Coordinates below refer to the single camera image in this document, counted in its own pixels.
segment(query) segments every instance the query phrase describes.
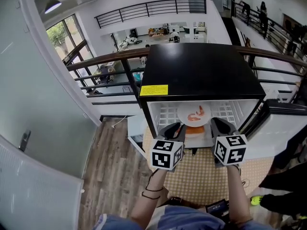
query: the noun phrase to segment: stairs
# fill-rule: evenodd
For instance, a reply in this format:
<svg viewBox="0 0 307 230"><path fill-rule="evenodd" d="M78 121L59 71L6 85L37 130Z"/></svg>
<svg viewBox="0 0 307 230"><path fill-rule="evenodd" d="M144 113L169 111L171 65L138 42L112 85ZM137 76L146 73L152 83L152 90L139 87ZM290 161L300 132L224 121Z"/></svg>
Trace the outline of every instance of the stairs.
<svg viewBox="0 0 307 230"><path fill-rule="evenodd" d="M222 20L224 22L224 25L226 27L226 30L228 32L232 45L244 46L244 45L241 45L240 43L240 39L236 31L236 27L235 27L233 20L231 18L226 18L226 17L222 17Z"/></svg>

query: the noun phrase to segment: white plate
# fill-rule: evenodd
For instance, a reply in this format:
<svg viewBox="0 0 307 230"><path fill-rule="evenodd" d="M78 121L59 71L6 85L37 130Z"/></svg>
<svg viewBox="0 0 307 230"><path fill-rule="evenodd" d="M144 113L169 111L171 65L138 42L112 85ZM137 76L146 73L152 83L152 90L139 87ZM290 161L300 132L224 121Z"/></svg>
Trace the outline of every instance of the white plate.
<svg viewBox="0 0 307 230"><path fill-rule="evenodd" d="M203 116L198 115L200 113L200 106L205 112ZM189 120L190 114L195 114L190 117L199 118L199 120ZM185 125L191 127L200 127L209 122L211 118L211 110L210 106L208 104L205 104L204 102L183 102L179 105L177 109L177 115L180 121Z"/></svg>

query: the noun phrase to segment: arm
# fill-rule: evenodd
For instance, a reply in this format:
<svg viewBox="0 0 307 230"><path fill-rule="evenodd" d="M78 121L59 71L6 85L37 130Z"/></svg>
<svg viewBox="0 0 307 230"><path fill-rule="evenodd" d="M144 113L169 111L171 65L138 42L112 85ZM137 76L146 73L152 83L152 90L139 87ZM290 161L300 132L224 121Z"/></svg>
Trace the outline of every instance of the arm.
<svg viewBox="0 0 307 230"><path fill-rule="evenodd" d="M163 184L166 178L166 170L158 170L151 178L150 182L147 185L147 189L152 191L161 190L163 188ZM153 216L154 210L157 206L157 202L159 197L161 196L162 190L158 192L151 192L145 190L141 196L131 213L131 220L138 223L143 229L146 229L148 226L150 219Z"/></svg>
<svg viewBox="0 0 307 230"><path fill-rule="evenodd" d="M229 190L229 218L232 223L242 226L243 223L252 220L249 212L249 202L246 197L240 172L235 166L227 166L228 190Z"/></svg>

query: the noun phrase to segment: ceiling light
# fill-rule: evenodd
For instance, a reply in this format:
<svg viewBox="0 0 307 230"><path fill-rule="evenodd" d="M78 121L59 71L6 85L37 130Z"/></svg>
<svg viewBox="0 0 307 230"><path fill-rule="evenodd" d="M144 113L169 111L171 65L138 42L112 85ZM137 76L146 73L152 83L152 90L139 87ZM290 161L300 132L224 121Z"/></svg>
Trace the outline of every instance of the ceiling light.
<svg viewBox="0 0 307 230"><path fill-rule="evenodd" d="M59 0L51 0L47 3L45 13L49 13L59 7L62 3Z"/></svg>

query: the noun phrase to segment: green sneaker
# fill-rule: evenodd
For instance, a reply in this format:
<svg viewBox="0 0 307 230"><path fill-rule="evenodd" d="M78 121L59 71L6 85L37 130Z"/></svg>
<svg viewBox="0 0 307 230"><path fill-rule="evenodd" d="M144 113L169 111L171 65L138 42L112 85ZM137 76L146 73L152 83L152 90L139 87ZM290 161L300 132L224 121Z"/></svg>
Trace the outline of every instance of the green sneaker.
<svg viewBox="0 0 307 230"><path fill-rule="evenodd" d="M250 203L252 205L259 205L260 204L260 201L262 200L263 196L253 196L251 197L250 199Z"/></svg>

